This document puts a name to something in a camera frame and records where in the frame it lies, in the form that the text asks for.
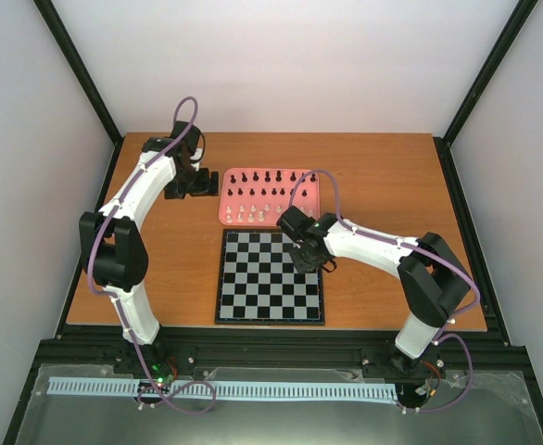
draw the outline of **black metal frame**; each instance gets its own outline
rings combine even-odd
[[[109,164],[97,202],[99,208],[105,200],[108,185],[123,143],[115,122],[95,84],[84,67],[82,59],[69,38],[63,22],[51,0],[34,0],[47,26],[56,38],[64,56],[87,94],[95,112],[114,144],[114,153]],[[461,237],[468,255],[472,273],[480,287],[483,299],[482,309],[486,317],[487,332],[463,332],[477,370],[521,371],[524,375],[539,424],[543,431],[543,399],[539,391],[531,362],[525,348],[510,345],[508,332],[502,319],[498,300],[487,271],[482,249],[472,222],[471,214],[463,194],[450,148],[475,107],[480,95],[486,89],[494,72],[511,47],[514,38],[526,22],[537,0],[520,0],[506,26],[494,44],[474,84],[461,103],[446,134],[435,137],[435,146],[448,193],[460,227]],[[42,364],[51,363],[108,363],[121,372],[142,375],[142,370],[133,359],[129,343],[121,337],[120,326],[80,326],[65,323],[69,306],[78,284],[82,267],[78,263],[69,289],[56,338],[40,343],[25,382],[22,395],[12,422],[7,431],[5,444],[15,443],[22,417],[31,396],[34,380]],[[361,368],[365,375],[373,370],[362,364],[362,357],[377,350],[383,350],[392,342],[395,331],[327,331],[292,329],[236,329],[219,328],[171,328],[161,329],[162,342],[177,359],[182,374],[199,378],[203,371],[219,366],[258,367],[314,367],[330,369]],[[462,348],[454,342],[446,342],[438,348],[439,357],[449,369],[462,369],[465,356]],[[388,381],[402,382],[405,379],[384,375]]]

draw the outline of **chess square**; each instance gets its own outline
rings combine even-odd
[[[216,323],[323,324],[321,272],[297,273],[293,246],[280,232],[225,230]]]
[[[245,304],[247,306],[257,306],[257,295],[247,295],[245,299]]]
[[[270,295],[272,292],[271,285],[264,285],[262,283],[258,284],[258,295]]]

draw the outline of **white wall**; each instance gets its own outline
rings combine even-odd
[[[543,2],[453,146],[510,329],[543,393]]]
[[[0,443],[112,145],[32,1],[0,0]]]
[[[441,135],[516,0],[56,0],[115,122]]]

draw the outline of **wooden table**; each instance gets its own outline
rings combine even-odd
[[[128,177],[151,135],[127,134],[108,198]],[[438,233],[469,270],[430,134],[209,133],[207,139],[204,167],[220,172],[221,178],[232,167],[329,170],[339,182],[345,217],[390,234]],[[325,178],[321,197],[322,213],[334,211],[334,193]],[[145,219],[142,238],[150,259],[146,292],[163,325],[214,325],[225,228],[218,206],[216,197],[165,200],[161,195]],[[399,329],[410,312],[399,281],[355,261],[338,262],[337,271],[323,277],[325,327],[307,328]],[[479,310],[457,322],[457,329],[486,330]],[[87,289],[84,273],[67,323],[119,323],[108,298]]]

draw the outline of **black and white checkered board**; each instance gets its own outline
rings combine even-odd
[[[222,235],[217,324],[324,324],[321,271],[297,273],[279,231]]]

